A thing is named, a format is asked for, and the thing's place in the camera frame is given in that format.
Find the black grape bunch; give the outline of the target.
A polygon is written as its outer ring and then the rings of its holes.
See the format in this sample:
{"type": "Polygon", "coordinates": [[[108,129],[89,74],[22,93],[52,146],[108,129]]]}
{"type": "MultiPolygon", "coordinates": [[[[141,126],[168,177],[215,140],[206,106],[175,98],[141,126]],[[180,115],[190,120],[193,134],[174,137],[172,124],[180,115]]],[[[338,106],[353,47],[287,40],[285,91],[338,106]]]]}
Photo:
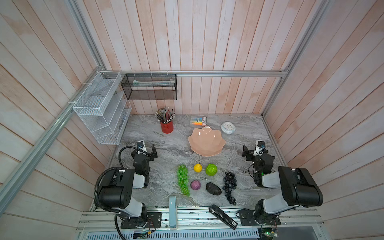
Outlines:
{"type": "Polygon", "coordinates": [[[224,186],[223,190],[225,192],[225,197],[229,204],[236,206],[237,201],[236,198],[233,196],[233,191],[237,187],[237,178],[236,175],[233,172],[227,171],[225,172],[225,176],[223,177],[224,186]]]}

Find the green grape bunch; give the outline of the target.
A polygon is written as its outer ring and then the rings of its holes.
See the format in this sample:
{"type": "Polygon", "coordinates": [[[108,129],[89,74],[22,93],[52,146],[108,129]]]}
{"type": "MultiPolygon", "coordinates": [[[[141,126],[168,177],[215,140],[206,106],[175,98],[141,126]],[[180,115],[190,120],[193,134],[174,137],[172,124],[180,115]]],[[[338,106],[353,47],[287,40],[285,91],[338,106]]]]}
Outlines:
{"type": "Polygon", "coordinates": [[[177,177],[178,177],[178,185],[181,189],[181,193],[184,196],[189,197],[190,196],[189,177],[188,177],[188,169],[185,165],[180,165],[178,167],[177,177]]]}

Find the green bumpy fake fruit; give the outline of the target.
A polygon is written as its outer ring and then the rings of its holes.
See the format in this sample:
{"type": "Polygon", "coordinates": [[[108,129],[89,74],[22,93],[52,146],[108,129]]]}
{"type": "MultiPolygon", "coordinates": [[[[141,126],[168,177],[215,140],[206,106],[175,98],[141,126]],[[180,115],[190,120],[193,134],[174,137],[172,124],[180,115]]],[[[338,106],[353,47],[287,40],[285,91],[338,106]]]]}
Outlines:
{"type": "Polygon", "coordinates": [[[218,172],[218,167],[214,164],[208,164],[206,167],[206,174],[208,176],[214,176],[218,172]]]}

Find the yellow fake lemon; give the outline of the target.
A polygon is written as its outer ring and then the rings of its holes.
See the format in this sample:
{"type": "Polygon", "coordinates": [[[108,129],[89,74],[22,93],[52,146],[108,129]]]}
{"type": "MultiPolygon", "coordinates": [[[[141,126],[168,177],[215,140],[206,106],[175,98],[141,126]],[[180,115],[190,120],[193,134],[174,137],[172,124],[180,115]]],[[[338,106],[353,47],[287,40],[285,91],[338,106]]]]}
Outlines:
{"type": "Polygon", "coordinates": [[[198,164],[194,165],[194,171],[196,173],[200,173],[202,170],[203,170],[203,166],[202,166],[201,163],[198,163],[198,164]]]}

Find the dark fake avocado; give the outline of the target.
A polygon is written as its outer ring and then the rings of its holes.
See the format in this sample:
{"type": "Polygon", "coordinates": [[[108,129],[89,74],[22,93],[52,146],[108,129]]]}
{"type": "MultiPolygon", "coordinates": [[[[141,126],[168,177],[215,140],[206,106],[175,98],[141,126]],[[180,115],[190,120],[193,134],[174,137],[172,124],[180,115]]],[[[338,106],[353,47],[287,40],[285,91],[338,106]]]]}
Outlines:
{"type": "Polygon", "coordinates": [[[206,184],[206,190],[209,194],[214,196],[219,196],[222,194],[221,188],[219,188],[217,185],[211,182],[206,184]]]}

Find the purple fake fruit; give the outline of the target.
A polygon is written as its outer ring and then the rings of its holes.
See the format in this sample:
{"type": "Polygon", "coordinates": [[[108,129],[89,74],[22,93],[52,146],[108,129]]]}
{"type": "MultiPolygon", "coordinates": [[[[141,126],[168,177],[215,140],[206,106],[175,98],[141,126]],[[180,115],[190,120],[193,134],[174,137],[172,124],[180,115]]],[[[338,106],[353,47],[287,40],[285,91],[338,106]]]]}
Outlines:
{"type": "Polygon", "coordinates": [[[194,191],[197,191],[201,188],[201,182],[199,180],[194,180],[191,182],[191,188],[194,191]]]}

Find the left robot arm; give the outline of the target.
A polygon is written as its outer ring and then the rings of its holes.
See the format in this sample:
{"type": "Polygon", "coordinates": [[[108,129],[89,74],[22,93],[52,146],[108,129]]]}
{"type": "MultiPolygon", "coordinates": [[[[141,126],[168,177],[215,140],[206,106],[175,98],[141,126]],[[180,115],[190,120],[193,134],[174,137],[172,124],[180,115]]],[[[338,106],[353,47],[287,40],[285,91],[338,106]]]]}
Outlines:
{"type": "Polygon", "coordinates": [[[121,218],[147,220],[147,208],[132,196],[133,189],[145,189],[150,180],[150,162],[158,157],[156,147],[151,152],[146,151],[143,141],[136,147],[126,146],[118,154],[119,167],[111,167],[101,173],[94,189],[95,205],[104,211],[118,214],[121,218]],[[131,156],[134,160],[132,169],[123,165],[122,152],[133,149],[131,156]]]}

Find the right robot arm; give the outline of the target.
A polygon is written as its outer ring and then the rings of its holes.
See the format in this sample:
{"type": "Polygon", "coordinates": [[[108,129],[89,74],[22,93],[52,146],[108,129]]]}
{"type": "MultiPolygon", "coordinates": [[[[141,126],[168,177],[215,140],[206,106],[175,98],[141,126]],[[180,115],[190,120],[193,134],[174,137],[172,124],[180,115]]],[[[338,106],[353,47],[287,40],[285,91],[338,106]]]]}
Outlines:
{"type": "Polygon", "coordinates": [[[323,194],[307,169],[279,166],[272,171],[275,157],[266,150],[266,143],[258,141],[253,150],[243,146],[242,157],[252,162],[252,173],[255,184],[260,188],[280,189],[275,196],[258,201],[254,217],[257,222],[264,223],[276,219],[282,212],[297,207],[319,207],[323,204],[323,194]]]}

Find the pink scalloped fruit bowl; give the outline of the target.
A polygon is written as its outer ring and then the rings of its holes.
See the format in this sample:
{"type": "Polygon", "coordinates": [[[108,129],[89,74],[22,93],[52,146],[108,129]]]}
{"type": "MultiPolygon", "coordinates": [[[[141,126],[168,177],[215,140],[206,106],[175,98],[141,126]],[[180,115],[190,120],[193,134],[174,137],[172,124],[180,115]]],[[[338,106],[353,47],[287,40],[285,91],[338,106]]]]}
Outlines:
{"type": "Polygon", "coordinates": [[[203,157],[212,157],[222,152],[226,141],[222,138],[221,131],[212,130],[209,126],[202,129],[195,128],[188,137],[191,150],[203,157]]]}

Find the white round clock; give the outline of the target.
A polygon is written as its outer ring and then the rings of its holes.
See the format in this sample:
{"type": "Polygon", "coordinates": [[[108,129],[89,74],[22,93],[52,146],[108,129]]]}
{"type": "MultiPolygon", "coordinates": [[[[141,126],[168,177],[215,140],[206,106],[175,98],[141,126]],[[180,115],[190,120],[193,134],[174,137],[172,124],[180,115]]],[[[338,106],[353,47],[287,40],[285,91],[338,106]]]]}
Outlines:
{"type": "Polygon", "coordinates": [[[234,124],[232,124],[231,122],[224,122],[222,125],[221,125],[221,130],[228,134],[228,135],[231,135],[233,134],[235,131],[236,131],[236,127],[234,124]]]}

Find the pens in cup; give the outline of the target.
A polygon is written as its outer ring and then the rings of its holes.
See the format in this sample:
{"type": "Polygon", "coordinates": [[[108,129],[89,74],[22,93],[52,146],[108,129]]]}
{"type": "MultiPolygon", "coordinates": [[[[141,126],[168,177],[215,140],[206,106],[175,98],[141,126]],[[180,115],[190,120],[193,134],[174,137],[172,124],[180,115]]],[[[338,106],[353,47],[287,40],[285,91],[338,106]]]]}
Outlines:
{"type": "Polygon", "coordinates": [[[160,123],[168,124],[175,117],[175,111],[173,109],[171,110],[168,107],[164,107],[156,110],[155,116],[158,118],[160,123]]]}

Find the light blue flat device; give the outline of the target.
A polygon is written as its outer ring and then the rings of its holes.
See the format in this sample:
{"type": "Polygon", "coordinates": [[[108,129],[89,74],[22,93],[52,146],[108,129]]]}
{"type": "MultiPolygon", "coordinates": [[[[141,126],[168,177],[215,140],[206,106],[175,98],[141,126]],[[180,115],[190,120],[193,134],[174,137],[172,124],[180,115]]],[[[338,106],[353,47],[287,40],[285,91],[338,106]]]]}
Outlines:
{"type": "Polygon", "coordinates": [[[169,196],[169,226],[171,229],[178,228],[176,196],[169,196]]]}

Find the pack of coloured markers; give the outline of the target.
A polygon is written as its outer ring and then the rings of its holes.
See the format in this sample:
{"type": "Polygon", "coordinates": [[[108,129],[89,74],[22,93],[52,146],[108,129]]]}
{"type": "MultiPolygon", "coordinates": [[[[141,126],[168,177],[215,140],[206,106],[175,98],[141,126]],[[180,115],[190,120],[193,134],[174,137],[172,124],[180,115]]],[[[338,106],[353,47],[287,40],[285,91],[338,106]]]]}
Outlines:
{"type": "Polygon", "coordinates": [[[191,116],[190,121],[192,126],[206,126],[207,125],[207,117],[197,117],[197,116],[191,116]]]}

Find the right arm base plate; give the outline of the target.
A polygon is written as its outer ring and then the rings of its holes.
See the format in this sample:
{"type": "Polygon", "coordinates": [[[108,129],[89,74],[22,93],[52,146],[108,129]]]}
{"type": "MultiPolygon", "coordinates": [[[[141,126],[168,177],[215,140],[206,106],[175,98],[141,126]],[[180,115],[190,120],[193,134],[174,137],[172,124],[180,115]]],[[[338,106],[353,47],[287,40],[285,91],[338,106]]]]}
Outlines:
{"type": "Polygon", "coordinates": [[[237,212],[237,217],[242,226],[281,225],[279,215],[260,214],[256,210],[241,209],[237,212]]]}

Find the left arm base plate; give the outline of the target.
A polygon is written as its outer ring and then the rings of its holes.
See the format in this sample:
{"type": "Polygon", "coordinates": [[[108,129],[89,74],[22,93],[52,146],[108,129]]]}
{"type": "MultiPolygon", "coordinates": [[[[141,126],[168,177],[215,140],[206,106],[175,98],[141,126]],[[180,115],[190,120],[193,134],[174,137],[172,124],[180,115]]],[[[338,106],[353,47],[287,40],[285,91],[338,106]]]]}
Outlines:
{"type": "Polygon", "coordinates": [[[162,213],[149,212],[146,217],[130,218],[123,220],[121,223],[121,229],[159,229],[162,223],[162,213]]]}

